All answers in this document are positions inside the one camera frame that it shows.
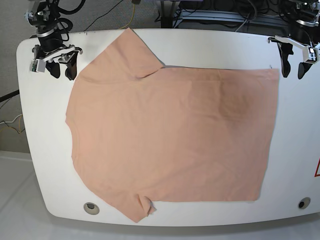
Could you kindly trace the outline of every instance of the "circular hole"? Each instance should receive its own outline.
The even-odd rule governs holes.
[[[309,206],[310,202],[311,202],[310,197],[305,197],[304,199],[302,199],[302,200],[299,202],[298,208],[299,208],[299,209],[306,209],[306,208]]]
[[[99,213],[99,207],[92,202],[87,202],[83,205],[83,209],[91,215],[97,215]]]

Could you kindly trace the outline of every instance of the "gray floor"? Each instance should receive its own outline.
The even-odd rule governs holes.
[[[83,8],[74,15],[67,16],[73,22],[72,32],[83,31],[97,16],[106,13],[119,0],[87,0]],[[61,0],[60,7],[74,9],[80,0]],[[20,42],[35,34],[35,28],[25,20],[24,13],[28,8],[27,0],[1,0],[0,9],[0,96],[19,88],[16,66],[16,50]],[[125,0],[110,14],[100,18],[89,30],[118,29],[127,24],[132,16],[133,5]],[[131,28],[158,28],[160,23],[154,20],[158,10],[152,1],[143,1],[135,9]],[[1,110],[0,121],[11,121],[21,114],[19,96],[13,97]],[[18,121],[12,125],[18,127]],[[28,153],[26,133],[17,134],[13,129],[0,132],[0,150]]]

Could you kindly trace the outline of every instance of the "white table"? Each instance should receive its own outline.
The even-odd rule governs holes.
[[[70,43],[83,49],[80,72],[123,30],[70,34]],[[154,54],[166,65],[217,69],[280,68],[278,47],[261,35],[184,29],[137,29]],[[21,105],[36,176],[48,211],[62,218],[140,226],[212,226],[268,221],[320,212],[320,64],[298,80],[302,53],[293,48],[291,73],[280,79],[276,124],[260,197],[255,202],[154,202],[155,213],[134,223],[89,191],[72,159],[72,136],[65,123],[74,82],[29,71],[37,39],[17,49]],[[298,209],[309,197],[306,209]],[[98,215],[84,204],[95,203]]]

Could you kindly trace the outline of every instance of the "cloth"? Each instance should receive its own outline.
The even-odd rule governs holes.
[[[135,222],[153,201],[255,201],[278,84],[277,69],[165,68],[127,29],[75,80],[75,170]]]

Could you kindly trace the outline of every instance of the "t-shirt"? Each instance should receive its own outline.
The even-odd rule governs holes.
[[[255,201],[278,84],[277,69],[166,68],[127,29],[75,80],[66,111],[74,168],[135,222],[154,201]]]

